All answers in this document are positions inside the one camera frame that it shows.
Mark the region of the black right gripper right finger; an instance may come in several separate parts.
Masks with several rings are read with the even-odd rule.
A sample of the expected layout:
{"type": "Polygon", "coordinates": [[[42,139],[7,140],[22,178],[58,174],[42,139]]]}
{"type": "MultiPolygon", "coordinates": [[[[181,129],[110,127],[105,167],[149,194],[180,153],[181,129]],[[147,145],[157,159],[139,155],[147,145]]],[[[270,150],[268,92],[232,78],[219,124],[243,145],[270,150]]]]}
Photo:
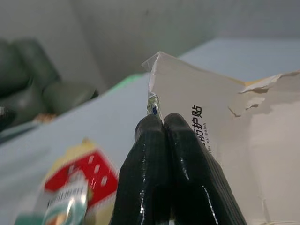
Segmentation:
{"type": "Polygon", "coordinates": [[[245,225],[223,170],[178,113],[164,119],[173,166],[177,225],[245,225]]]}

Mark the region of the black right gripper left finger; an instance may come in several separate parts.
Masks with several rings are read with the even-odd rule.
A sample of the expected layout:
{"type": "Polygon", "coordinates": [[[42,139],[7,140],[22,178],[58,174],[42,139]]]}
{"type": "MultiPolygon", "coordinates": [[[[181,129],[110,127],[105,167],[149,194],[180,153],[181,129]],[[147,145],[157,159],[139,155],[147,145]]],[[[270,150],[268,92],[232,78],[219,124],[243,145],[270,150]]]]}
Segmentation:
{"type": "Polygon", "coordinates": [[[119,172],[110,224],[167,225],[171,215],[171,166],[164,125],[144,117],[119,172]]]}

